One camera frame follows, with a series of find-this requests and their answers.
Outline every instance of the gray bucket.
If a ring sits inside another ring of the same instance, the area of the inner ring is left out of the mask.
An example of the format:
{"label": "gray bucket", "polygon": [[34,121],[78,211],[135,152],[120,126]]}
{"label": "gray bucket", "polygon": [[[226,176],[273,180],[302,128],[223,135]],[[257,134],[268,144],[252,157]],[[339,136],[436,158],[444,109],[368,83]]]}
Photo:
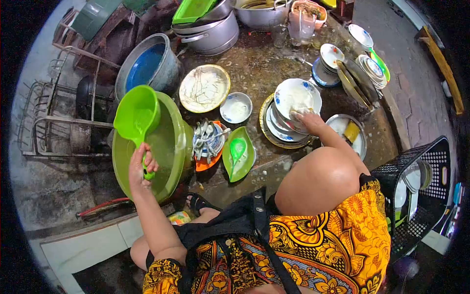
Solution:
{"label": "gray bucket", "polygon": [[114,85],[114,93],[117,101],[121,101],[127,93],[127,77],[137,58],[146,50],[158,44],[165,44],[165,50],[160,64],[155,69],[153,77],[147,82],[147,85],[152,87],[155,91],[163,92],[169,96],[178,88],[183,74],[181,62],[170,48],[170,39],[168,39],[165,34],[158,33],[140,42],[124,60],[117,74],[116,84]]}

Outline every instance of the green plastic ladle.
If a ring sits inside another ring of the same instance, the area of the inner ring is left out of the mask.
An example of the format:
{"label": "green plastic ladle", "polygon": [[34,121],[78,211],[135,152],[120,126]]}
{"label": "green plastic ladle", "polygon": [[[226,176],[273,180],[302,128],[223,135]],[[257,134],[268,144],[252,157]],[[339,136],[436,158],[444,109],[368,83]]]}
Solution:
{"label": "green plastic ladle", "polygon": [[[153,132],[160,123],[160,105],[154,89],[146,85],[136,86],[127,92],[117,107],[114,128],[124,139],[131,140],[135,148],[145,141],[145,136]],[[148,181],[155,172],[148,172],[142,158],[144,178]]]}
{"label": "green plastic ladle", "polygon": [[235,165],[237,164],[238,160],[242,157],[243,153],[246,150],[246,142],[242,138],[235,138],[230,143],[230,153],[232,154],[232,159],[234,164],[232,166],[232,172],[230,173],[230,180],[232,180],[232,176],[234,174]]}

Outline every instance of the yellow floral fabric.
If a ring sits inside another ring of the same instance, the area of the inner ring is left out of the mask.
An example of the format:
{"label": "yellow floral fabric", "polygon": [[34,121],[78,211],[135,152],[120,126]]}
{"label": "yellow floral fabric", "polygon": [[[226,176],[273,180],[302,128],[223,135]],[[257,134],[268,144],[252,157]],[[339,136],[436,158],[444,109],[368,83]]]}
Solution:
{"label": "yellow floral fabric", "polygon": [[[377,180],[361,186],[338,207],[316,216],[271,216],[269,244],[298,286],[322,294],[374,294],[390,259],[385,199]],[[224,236],[199,246],[191,293],[237,294],[280,284],[264,248],[247,236]],[[177,292],[181,270],[155,261],[144,293]]]}

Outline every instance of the red hose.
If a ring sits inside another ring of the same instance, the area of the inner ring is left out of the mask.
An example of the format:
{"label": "red hose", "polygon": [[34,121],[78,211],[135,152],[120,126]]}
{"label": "red hose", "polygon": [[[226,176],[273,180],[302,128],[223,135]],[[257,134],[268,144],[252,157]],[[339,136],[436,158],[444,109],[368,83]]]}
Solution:
{"label": "red hose", "polygon": [[116,203],[116,202],[121,202],[121,201],[130,201],[130,199],[127,198],[127,197],[125,197],[125,198],[113,199],[113,200],[111,200],[111,201],[101,203],[100,205],[97,205],[97,206],[92,207],[92,208],[90,208],[90,209],[88,209],[88,210],[85,210],[84,212],[77,212],[77,214],[76,214],[75,216],[76,216],[77,218],[79,218],[79,217],[82,217],[82,216],[84,216],[84,215],[86,215],[86,214],[88,214],[88,213],[90,213],[90,212],[96,210],[96,209],[99,209],[99,208],[101,208],[101,207],[105,207],[105,206],[107,206],[107,205],[110,205],[110,204],[113,204],[113,203]]}

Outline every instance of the woman's arm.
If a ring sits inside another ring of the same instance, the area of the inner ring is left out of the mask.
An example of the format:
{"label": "woman's arm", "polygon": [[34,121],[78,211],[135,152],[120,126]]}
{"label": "woman's arm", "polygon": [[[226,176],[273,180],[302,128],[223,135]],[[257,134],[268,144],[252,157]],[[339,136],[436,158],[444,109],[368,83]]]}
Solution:
{"label": "woman's arm", "polygon": [[178,234],[166,218],[160,205],[158,205],[151,190],[151,183],[144,180],[142,168],[144,153],[146,153],[145,165],[147,170],[150,172],[158,170],[158,164],[150,153],[150,146],[142,143],[131,157],[129,186],[145,239],[155,260],[173,258],[184,264],[186,248],[181,243]]}
{"label": "woman's arm", "polygon": [[295,113],[295,117],[301,121],[309,133],[318,136],[323,145],[341,150],[356,166],[359,174],[370,175],[369,170],[364,165],[357,153],[349,144],[338,135],[330,126],[328,126],[318,114],[308,113],[305,115]]}

